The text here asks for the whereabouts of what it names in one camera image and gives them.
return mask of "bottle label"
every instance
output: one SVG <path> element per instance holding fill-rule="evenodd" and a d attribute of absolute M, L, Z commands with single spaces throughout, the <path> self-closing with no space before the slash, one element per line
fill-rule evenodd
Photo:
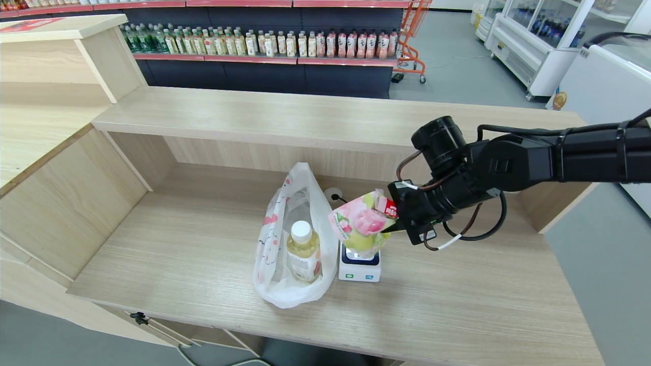
<path fill-rule="evenodd" d="M 321 272 L 321 252 L 316 250 L 309 258 L 301 258 L 287 252 L 289 268 L 292 273 L 305 282 L 312 282 Z"/>

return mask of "white plastic bag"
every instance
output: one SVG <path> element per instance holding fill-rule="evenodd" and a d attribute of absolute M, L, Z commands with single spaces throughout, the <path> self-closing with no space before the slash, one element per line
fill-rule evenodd
<path fill-rule="evenodd" d="M 258 237 L 253 283 L 263 299 L 288 309 L 319 300 L 337 271 L 339 239 L 330 227 L 332 208 L 307 163 L 297 163 L 269 202 Z M 285 266 L 292 224 L 305 220 L 319 235 L 321 275 L 312 283 L 297 280 Z"/>

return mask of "wooden counter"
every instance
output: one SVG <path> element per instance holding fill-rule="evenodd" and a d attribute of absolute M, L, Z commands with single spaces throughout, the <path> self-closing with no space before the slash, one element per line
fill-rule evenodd
<path fill-rule="evenodd" d="M 383 249 L 379 283 L 335 280 L 321 300 L 287 310 L 255 292 L 256 238 L 291 165 L 307 161 L 322 188 L 357 197 L 384 188 L 413 150 L 411 134 L 448 114 L 468 141 L 480 122 L 582 124 L 571 113 L 517 108 L 140 88 L 93 124 L 151 191 L 68 293 L 150 317 L 399 360 L 601 364 L 524 195 L 509 195 L 504 227 L 481 242 L 432 253 L 395 234 Z M 428 173 L 418 164 L 409 169 L 421 180 Z M 499 202 L 485 204 L 475 233 L 491 227 L 498 211 Z M 452 226 L 469 216 L 459 213 Z M 447 235 L 439 234 L 441 244 Z"/>

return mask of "green bottle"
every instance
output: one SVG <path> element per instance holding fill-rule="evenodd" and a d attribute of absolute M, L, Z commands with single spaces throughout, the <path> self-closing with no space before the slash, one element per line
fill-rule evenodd
<path fill-rule="evenodd" d="M 138 36 L 135 34 L 134 31 L 131 30 L 131 27 L 128 25 L 124 28 L 124 34 L 126 35 L 127 38 L 127 44 L 129 45 L 129 49 L 131 52 L 140 52 L 142 49 L 140 48 L 140 40 L 138 39 Z"/>
<path fill-rule="evenodd" d="M 140 25 L 135 26 L 135 34 L 138 36 L 138 39 L 140 40 L 140 50 L 142 52 L 152 53 L 154 48 L 152 47 L 151 37 L 149 37 L 147 32 L 144 31 L 140 27 Z"/>

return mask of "pink snack bag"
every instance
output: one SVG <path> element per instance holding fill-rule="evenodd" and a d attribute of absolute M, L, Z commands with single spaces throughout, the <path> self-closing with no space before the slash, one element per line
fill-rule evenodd
<path fill-rule="evenodd" d="M 396 222 L 396 207 L 382 190 L 369 192 L 334 209 L 330 224 L 346 248 L 362 258 L 371 258 L 391 234 L 382 230 Z"/>

